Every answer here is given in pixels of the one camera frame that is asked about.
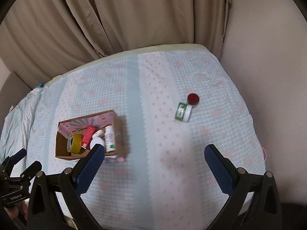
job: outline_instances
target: beige curtain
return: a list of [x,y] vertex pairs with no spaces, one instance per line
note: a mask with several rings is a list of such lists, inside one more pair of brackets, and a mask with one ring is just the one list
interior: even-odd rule
[[160,44],[198,43],[220,57],[225,0],[16,0],[0,56],[30,87],[92,60]]

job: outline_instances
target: bed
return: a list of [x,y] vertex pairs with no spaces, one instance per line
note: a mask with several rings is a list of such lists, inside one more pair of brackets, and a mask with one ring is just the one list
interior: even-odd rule
[[[201,101],[189,122],[174,120],[191,92]],[[205,229],[227,199],[204,161],[207,144],[236,167],[265,172],[242,97],[216,57],[197,44],[114,54],[35,88],[5,119],[1,160],[27,149],[15,176],[35,160],[46,174],[73,167],[76,160],[55,158],[58,122],[109,109],[122,118],[129,154],[123,163],[103,163],[81,196],[104,228]]]

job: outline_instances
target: cardboard box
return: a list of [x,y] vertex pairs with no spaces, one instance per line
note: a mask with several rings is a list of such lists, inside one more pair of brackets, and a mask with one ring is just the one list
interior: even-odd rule
[[119,157],[126,156],[126,151],[122,143],[122,121],[113,110],[85,115],[59,122],[58,131],[56,133],[55,156],[57,158],[66,160],[75,160],[85,157],[90,152],[89,149],[85,150],[81,148],[79,154],[67,152],[67,140],[69,134],[72,132],[79,132],[83,137],[88,125],[96,127],[96,130],[103,129],[107,125],[112,125],[115,133],[116,150],[111,153],[106,153],[105,158],[107,159],[108,156],[114,155],[118,155]]

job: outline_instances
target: metal screw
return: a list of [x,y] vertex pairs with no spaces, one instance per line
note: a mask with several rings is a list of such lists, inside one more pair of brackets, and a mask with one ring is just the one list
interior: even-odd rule
[[66,168],[66,169],[64,169],[64,174],[70,174],[71,172],[73,171],[73,169],[72,168]]
[[244,173],[245,173],[245,169],[244,169],[244,168],[238,168],[238,172],[239,172],[240,174],[244,174]]
[[37,177],[41,177],[43,175],[43,172],[42,171],[38,171],[37,173],[36,173],[36,176]]
[[269,171],[266,172],[266,175],[267,175],[267,177],[270,177],[270,178],[273,177],[273,174],[271,172],[269,172]]

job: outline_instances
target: white wall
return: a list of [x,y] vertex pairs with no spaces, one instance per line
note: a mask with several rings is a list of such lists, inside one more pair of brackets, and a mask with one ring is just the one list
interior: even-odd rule
[[307,22],[292,0],[233,0],[221,64],[286,202],[307,202]]
[[7,66],[0,57],[0,90],[10,73],[10,70],[8,70]]

